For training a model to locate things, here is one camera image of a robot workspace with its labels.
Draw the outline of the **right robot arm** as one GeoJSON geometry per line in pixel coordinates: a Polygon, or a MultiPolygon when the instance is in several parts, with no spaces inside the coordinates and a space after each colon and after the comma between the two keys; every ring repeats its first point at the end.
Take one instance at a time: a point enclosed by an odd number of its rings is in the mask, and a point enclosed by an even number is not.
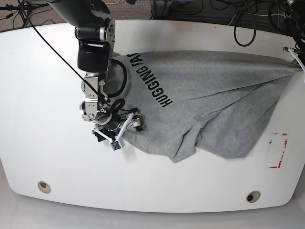
{"type": "Polygon", "coordinates": [[[77,65],[85,71],[81,88],[85,101],[81,103],[82,117],[94,122],[92,133],[98,141],[108,140],[113,149],[124,146],[123,133],[128,128],[142,131],[138,108],[124,110],[125,100],[118,97],[127,84],[127,70],[122,62],[112,58],[115,42],[115,19],[101,0],[50,0],[48,4],[75,27],[79,50],[77,65]],[[119,90],[106,93],[104,88],[112,64],[122,68],[123,80],[119,90]]]}

